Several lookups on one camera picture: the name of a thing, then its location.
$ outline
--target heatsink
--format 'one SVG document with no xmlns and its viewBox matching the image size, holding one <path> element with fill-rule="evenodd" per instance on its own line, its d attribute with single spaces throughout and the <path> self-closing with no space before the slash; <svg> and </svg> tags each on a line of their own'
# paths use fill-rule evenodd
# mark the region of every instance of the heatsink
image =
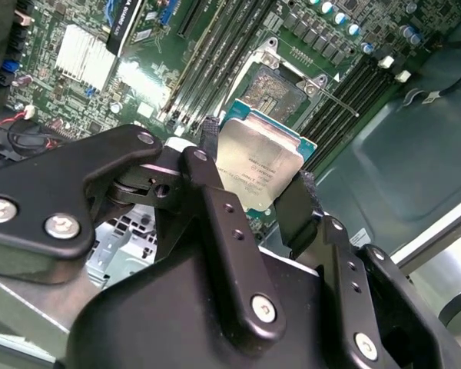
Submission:
<svg viewBox="0 0 461 369">
<path fill-rule="evenodd" d="M 113 71 L 116 57 L 106 45 L 77 25 L 67 26 L 55 68 L 75 81 L 102 91 Z"/>
</svg>

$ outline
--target red wire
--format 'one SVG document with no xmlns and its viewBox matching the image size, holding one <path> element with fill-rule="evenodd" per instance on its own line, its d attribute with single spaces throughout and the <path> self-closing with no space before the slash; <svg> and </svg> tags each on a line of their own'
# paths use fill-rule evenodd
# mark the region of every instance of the red wire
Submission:
<svg viewBox="0 0 461 369">
<path fill-rule="evenodd" d="M 24 116 L 25 116 L 25 111 L 21 111 L 20 113 L 17 113 L 12 118 L 7 118 L 7 119 L 0 121 L 0 125 L 3 125 L 4 123 L 9 123 L 10 121 L 17 121 L 18 119 L 23 118 Z"/>
</svg>

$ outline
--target blue connector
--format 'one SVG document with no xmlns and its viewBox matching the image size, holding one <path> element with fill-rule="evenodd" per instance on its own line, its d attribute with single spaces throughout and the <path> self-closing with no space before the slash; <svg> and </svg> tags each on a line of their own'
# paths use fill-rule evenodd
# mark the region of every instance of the blue connector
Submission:
<svg viewBox="0 0 461 369">
<path fill-rule="evenodd" d="M 5 60 L 2 64 L 2 69 L 10 73 L 16 73 L 21 65 L 17 61 Z"/>
<path fill-rule="evenodd" d="M 169 20 L 171 19 L 178 2 L 179 0 L 169 0 L 169 3 L 164 8 L 161 17 L 159 18 L 161 25 L 167 25 L 169 23 Z"/>
</svg>

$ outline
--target motherboard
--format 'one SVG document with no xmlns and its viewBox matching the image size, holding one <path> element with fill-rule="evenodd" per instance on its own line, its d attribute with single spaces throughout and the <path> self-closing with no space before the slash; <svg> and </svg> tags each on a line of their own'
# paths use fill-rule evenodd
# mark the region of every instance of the motherboard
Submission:
<svg viewBox="0 0 461 369">
<path fill-rule="evenodd" d="M 239 98 L 315 141 L 314 170 L 461 22 L 461 1 L 47 0 L 29 16 L 9 104 L 41 124 L 196 140 Z"/>
</svg>

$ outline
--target white connector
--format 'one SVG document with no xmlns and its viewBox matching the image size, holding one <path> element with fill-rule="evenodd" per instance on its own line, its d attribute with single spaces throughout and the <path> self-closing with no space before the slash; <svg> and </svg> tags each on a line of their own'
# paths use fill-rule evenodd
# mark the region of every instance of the white connector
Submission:
<svg viewBox="0 0 461 369">
<path fill-rule="evenodd" d="M 379 61 L 379 67 L 382 69 L 389 69 L 394 63 L 394 58 L 391 55 L 386 56 L 383 60 Z"/>
<path fill-rule="evenodd" d="M 36 107 L 34 105 L 26 105 L 24 108 L 24 119 L 28 121 L 36 115 Z"/>
<path fill-rule="evenodd" d="M 409 71 L 402 71 L 394 79 L 399 83 L 407 83 L 411 76 L 412 74 Z"/>
</svg>

